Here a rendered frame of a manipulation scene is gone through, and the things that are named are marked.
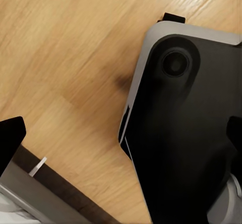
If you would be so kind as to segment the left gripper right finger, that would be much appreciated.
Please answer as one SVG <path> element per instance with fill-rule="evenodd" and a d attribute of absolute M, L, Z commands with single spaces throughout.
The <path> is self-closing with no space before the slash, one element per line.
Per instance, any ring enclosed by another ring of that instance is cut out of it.
<path fill-rule="evenodd" d="M 230 116 L 226 134 L 242 157 L 242 118 Z"/>

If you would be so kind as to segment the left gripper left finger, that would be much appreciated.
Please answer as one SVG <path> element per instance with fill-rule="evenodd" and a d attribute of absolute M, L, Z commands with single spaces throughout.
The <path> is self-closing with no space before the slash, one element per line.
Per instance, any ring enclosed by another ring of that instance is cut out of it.
<path fill-rule="evenodd" d="M 0 177 L 26 136 L 22 116 L 0 122 Z"/>

